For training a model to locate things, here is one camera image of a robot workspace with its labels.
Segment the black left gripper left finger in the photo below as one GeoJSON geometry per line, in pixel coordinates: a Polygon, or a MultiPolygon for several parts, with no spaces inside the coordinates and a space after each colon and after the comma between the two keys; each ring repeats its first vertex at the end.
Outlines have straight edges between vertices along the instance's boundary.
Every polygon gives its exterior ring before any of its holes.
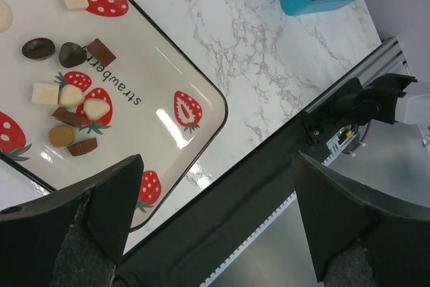
{"type": "Polygon", "coordinates": [[[1,211],[2,286],[111,286],[144,163],[131,155],[44,197],[1,211]]]}

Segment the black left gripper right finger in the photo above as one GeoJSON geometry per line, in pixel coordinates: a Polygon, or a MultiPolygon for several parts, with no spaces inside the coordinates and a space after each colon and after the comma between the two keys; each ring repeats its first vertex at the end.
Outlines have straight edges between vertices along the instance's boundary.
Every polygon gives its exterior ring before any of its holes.
{"type": "Polygon", "coordinates": [[[318,282],[429,285],[428,207],[345,177],[304,153],[292,167],[318,282]]]}

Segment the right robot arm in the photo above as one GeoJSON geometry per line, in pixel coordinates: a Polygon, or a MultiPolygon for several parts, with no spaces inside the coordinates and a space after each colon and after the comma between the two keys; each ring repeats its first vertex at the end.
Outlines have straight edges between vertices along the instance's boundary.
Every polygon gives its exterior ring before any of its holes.
{"type": "Polygon", "coordinates": [[[331,113],[344,124],[363,126],[371,120],[394,124],[398,99],[406,95],[407,86],[416,82],[417,79],[409,75],[382,75],[358,93],[338,97],[331,104],[331,113]]]}

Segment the dark heart chocolate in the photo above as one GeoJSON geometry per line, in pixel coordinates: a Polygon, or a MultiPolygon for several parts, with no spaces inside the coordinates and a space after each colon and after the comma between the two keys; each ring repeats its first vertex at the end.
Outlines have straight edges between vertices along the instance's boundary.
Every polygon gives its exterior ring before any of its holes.
{"type": "Polygon", "coordinates": [[[64,68],[73,68],[87,60],[87,53],[82,46],[73,42],[65,42],[60,47],[58,60],[64,68]]]}

